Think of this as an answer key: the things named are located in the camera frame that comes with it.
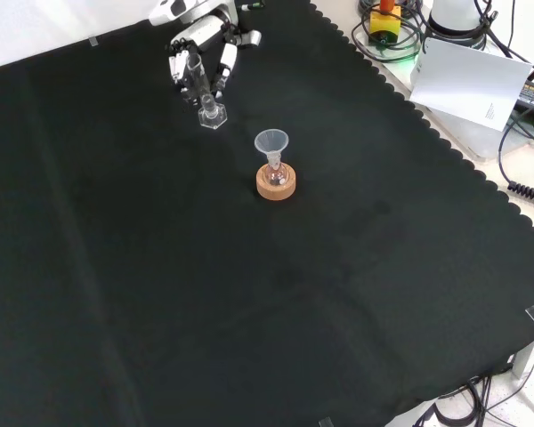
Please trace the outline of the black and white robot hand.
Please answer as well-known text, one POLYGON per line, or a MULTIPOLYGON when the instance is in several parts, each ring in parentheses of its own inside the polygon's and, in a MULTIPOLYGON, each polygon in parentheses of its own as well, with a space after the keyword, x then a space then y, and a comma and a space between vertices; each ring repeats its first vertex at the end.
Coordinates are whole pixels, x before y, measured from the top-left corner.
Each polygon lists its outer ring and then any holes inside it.
POLYGON ((255 29, 246 29, 242 24, 235 25, 223 16, 219 9, 196 20, 184 31, 173 38, 168 46, 170 75, 180 94, 187 101, 197 103, 197 89, 193 78, 189 76, 188 58, 192 53, 203 57, 211 47, 223 43, 211 93, 216 98, 223 95, 231 73, 237 63, 239 50, 257 47, 262 41, 262 33, 255 29))

